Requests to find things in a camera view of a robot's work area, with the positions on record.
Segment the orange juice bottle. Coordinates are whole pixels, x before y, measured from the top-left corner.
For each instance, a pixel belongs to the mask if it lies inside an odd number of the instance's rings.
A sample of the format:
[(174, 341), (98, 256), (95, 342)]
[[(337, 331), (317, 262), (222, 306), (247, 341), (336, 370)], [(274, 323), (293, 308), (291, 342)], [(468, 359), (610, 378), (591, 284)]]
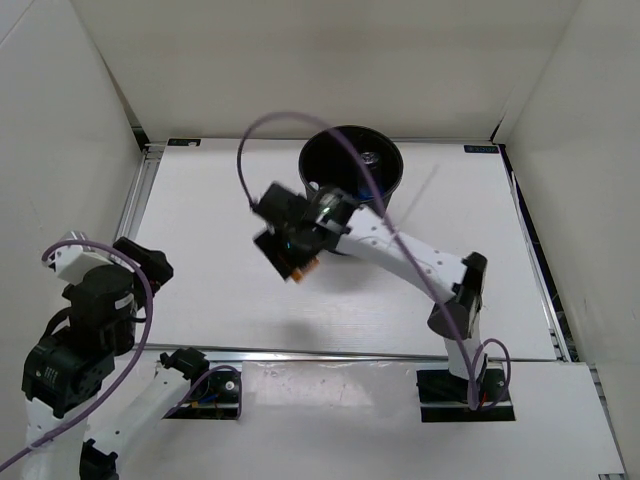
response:
[(300, 283), (311, 271), (313, 271), (318, 266), (318, 264), (319, 259), (317, 257), (313, 257), (306, 264), (295, 267), (290, 274), (290, 278), (295, 283)]

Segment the clear bottle dark blue label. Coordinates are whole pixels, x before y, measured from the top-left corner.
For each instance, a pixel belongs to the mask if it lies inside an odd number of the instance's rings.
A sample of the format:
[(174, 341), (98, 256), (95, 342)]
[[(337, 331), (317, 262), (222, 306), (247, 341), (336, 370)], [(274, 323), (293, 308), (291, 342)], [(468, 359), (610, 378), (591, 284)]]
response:
[[(382, 157), (379, 153), (367, 151), (361, 153), (361, 159), (372, 177), (380, 194), (384, 192), (382, 175)], [(373, 193), (361, 170), (357, 171), (357, 194), (360, 200), (366, 201), (373, 198)]]

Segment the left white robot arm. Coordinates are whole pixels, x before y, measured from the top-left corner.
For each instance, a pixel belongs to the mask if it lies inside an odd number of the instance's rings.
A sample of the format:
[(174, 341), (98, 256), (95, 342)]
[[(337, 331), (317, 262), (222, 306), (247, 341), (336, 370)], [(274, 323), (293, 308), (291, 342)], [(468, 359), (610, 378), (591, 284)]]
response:
[[(68, 307), (56, 313), (28, 354), (22, 379), (28, 417), (24, 479), (116, 479), (133, 449), (161, 419), (210, 386), (208, 363), (193, 348), (160, 356), (161, 368), (114, 425), (88, 435), (90, 415), (140, 359), (155, 294), (174, 275), (166, 255), (121, 237), (111, 246), (77, 232), (51, 246), (43, 264), (65, 282)], [(130, 364), (108, 389), (117, 357)]]

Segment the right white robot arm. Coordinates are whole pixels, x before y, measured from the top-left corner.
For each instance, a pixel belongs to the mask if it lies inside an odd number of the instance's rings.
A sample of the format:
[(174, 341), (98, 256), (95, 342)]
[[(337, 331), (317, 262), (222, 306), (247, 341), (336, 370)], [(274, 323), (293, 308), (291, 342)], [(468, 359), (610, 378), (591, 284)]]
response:
[(300, 281), (321, 252), (332, 251), (376, 265), (425, 293), (434, 303), (427, 325), (445, 342), (450, 390), (470, 400), (484, 389), (482, 254), (458, 257), (392, 232), (371, 207), (335, 187), (305, 198), (274, 182), (251, 210), (266, 223), (254, 243), (285, 280)]

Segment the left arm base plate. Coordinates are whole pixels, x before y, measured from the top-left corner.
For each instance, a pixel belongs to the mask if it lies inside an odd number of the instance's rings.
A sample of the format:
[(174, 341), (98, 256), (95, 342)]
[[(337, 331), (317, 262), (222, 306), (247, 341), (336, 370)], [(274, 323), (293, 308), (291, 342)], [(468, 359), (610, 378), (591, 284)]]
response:
[(239, 420), (242, 407), (242, 371), (232, 365), (214, 365), (198, 387), (167, 412), (165, 419)]

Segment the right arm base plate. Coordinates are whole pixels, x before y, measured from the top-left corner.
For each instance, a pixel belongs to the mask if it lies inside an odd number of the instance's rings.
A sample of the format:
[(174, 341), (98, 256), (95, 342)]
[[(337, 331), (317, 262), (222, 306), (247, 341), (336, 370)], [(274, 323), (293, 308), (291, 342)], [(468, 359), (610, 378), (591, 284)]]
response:
[(490, 365), (477, 384), (479, 407), (472, 410), (467, 402), (468, 382), (447, 369), (424, 369), (416, 372), (422, 423), (512, 422), (516, 420), (513, 403), (506, 386), (504, 370)]

